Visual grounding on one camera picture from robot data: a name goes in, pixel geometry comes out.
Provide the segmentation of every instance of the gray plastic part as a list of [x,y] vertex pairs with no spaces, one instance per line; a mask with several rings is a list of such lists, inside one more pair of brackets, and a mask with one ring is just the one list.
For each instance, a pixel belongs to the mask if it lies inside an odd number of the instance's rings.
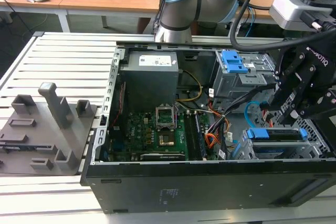
[[[35,103],[24,95],[15,98],[18,113],[14,111],[0,131],[0,160],[4,162],[0,174],[74,175],[78,172],[97,106],[86,102],[86,111],[92,113],[78,117],[77,105],[57,97],[55,88],[53,83],[47,83],[39,90],[49,103]],[[62,111],[67,128],[60,128],[55,120],[58,117],[53,103]],[[35,122],[35,126],[27,126],[27,122]],[[30,165],[33,158],[48,159],[53,168],[33,168]]]
[[52,145],[52,146],[48,146],[47,148],[43,148],[42,146],[41,147],[37,147],[36,148],[36,151],[38,153],[44,153],[44,154],[55,154],[57,153],[58,151],[58,148],[55,146],[55,145]]
[[28,136],[25,134],[0,134],[0,142],[8,143],[24,143],[28,140]]
[[52,170],[54,167],[48,158],[32,158],[29,164],[34,170]]
[[78,100],[76,105],[76,111],[78,117],[90,117],[93,115],[93,111],[89,100]]
[[67,120],[69,105],[65,97],[61,98],[61,102],[59,101],[59,97],[56,95],[56,88],[56,84],[52,82],[44,82],[39,87],[38,92],[46,99],[50,112],[58,126],[61,129],[65,129],[69,126]]
[[70,151],[68,156],[66,157],[61,150],[57,151],[55,156],[54,163],[61,169],[61,170],[71,170],[79,163],[75,154]]
[[44,31],[36,31],[33,34],[33,37],[42,37],[44,35]]
[[36,121],[34,119],[12,119],[9,125],[11,127],[35,127]]
[[18,95],[12,102],[12,107],[17,114],[30,114],[29,107],[35,105],[30,95]]

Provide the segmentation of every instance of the desk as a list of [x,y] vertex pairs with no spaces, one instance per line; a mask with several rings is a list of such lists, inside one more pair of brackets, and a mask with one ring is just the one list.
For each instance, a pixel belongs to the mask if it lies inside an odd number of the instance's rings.
[[[106,16],[149,17],[155,16],[159,0],[50,0],[30,3],[25,0],[7,0],[17,12],[57,14],[63,32],[70,32],[68,15],[102,16],[103,27],[107,27]],[[252,4],[270,6],[273,0],[251,0]],[[4,0],[0,0],[0,11],[11,12]],[[267,11],[257,10],[256,23],[274,24]]]
[[[0,80],[0,129],[18,94],[43,101],[37,89],[43,81],[55,82],[58,95],[69,103],[85,97],[98,106],[106,92],[116,40],[153,42],[151,35],[45,33],[32,37]],[[279,39],[239,38],[241,44],[266,44]],[[193,42],[229,45],[223,37],[194,36]],[[95,119],[92,129],[99,125]],[[0,176],[0,223],[99,224],[218,224],[264,221],[266,224],[336,222],[336,187],[296,208],[238,209],[196,212],[157,212],[104,215],[90,187],[77,176]]]

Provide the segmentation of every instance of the red wire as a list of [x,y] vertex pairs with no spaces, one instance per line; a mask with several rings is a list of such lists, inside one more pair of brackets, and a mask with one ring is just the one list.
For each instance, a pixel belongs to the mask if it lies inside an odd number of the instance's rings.
[[123,86],[124,86],[124,84],[121,85],[121,89],[120,89],[120,96],[119,96],[119,112],[118,112],[117,116],[115,117],[115,119],[114,119],[114,121],[113,121],[111,127],[114,126],[114,124],[115,124],[116,121],[118,120],[118,117],[120,116],[120,113],[121,113],[121,109],[122,109],[122,107],[121,107],[121,96],[122,96],[122,89],[123,89]]

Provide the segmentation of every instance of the white desk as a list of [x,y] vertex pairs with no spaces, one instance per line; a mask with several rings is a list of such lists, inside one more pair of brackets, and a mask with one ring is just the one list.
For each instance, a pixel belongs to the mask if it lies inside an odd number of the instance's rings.
[[[33,37],[0,81],[0,129],[13,111],[11,102],[17,94],[30,94],[35,101],[42,101],[37,89],[43,81],[55,82],[57,94],[67,96],[68,102],[85,98],[101,106],[116,40],[151,42],[153,38],[62,33]],[[220,37],[197,36],[193,40],[228,43]],[[271,41],[276,40],[239,40],[250,44]],[[80,175],[0,177],[0,223],[336,223],[336,187],[297,208],[104,215],[90,187],[80,186],[79,181]]]

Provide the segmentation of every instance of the robotic arm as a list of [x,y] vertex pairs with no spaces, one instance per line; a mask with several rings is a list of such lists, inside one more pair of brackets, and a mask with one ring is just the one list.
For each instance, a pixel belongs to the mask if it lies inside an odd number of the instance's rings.
[[190,24],[194,20],[229,22],[237,8],[237,0],[165,0],[155,41],[192,42]]

